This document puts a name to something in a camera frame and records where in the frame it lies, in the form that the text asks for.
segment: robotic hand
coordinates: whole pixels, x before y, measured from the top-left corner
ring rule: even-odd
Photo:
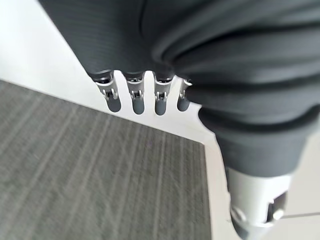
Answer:
[[[158,115],[173,74],[186,80],[177,107],[202,105],[199,118],[222,153],[234,229],[261,239],[284,214],[319,117],[320,2],[39,1],[111,111],[121,107],[113,70],[123,72],[137,114],[146,70],[155,73]]]

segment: gray carpet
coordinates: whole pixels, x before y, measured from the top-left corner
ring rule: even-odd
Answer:
[[[0,240],[210,240],[204,146],[0,81]]]

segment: metal fingertip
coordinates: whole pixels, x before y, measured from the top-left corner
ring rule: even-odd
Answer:
[[[167,109],[167,102],[163,101],[163,99],[159,101],[155,101],[154,111],[157,115],[162,116],[163,114],[165,114],[166,109]]]
[[[176,107],[180,112],[185,112],[189,108],[189,105],[190,105],[190,102],[185,97],[184,98],[179,97]]]
[[[120,102],[119,98],[117,98],[117,99],[110,98],[109,100],[106,101],[106,103],[107,103],[110,111],[113,113],[117,113],[121,109],[121,102]]]
[[[132,100],[133,111],[140,115],[145,111],[145,101],[143,98],[137,98]]]

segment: silver metal part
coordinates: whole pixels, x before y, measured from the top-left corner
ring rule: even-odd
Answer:
[[[118,87],[114,78],[112,78],[110,82],[107,83],[100,83],[95,81],[95,84],[98,86],[100,92],[107,101],[109,101],[110,98],[113,98],[114,100],[118,99]]]
[[[292,175],[255,177],[227,169],[230,215],[243,240],[259,240],[285,211]]]
[[[180,86],[180,92],[179,92],[179,98],[185,99],[186,97],[186,89],[187,87],[191,86],[192,83],[188,79],[183,79],[181,86]]]
[[[144,78],[133,80],[126,80],[126,84],[129,89],[129,93],[132,100],[143,99],[145,94],[145,82]]]
[[[156,101],[167,101],[170,93],[171,82],[172,78],[157,79],[157,77],[154,76],[154,97]]]

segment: metal joint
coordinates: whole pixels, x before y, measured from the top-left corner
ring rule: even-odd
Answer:
[[[181,86],[180,86],[180,92],[179,92],[179,97],[181,99],[184,99],[186,97],[186,89],[187,87],[191,86],[192,83],[190,82],[189,79],[183,79]]]
[[[154,77],[154,97],[156,101],[167,101],[170,92],[172,78],[168,78],[165,81]]]
[[[126,84],[132,100],[142,99],[144,97],[145,87],[143,79],[135,79],[135,81],[127,80]]]
[[[114,78],[112,78],[111,81],[107,83],[100,83],[95,81],[95,84],[98,86],[100,92],[107,101],[109,101],[110,98],[113,98],[114,100],[118,99],[118,87]]]

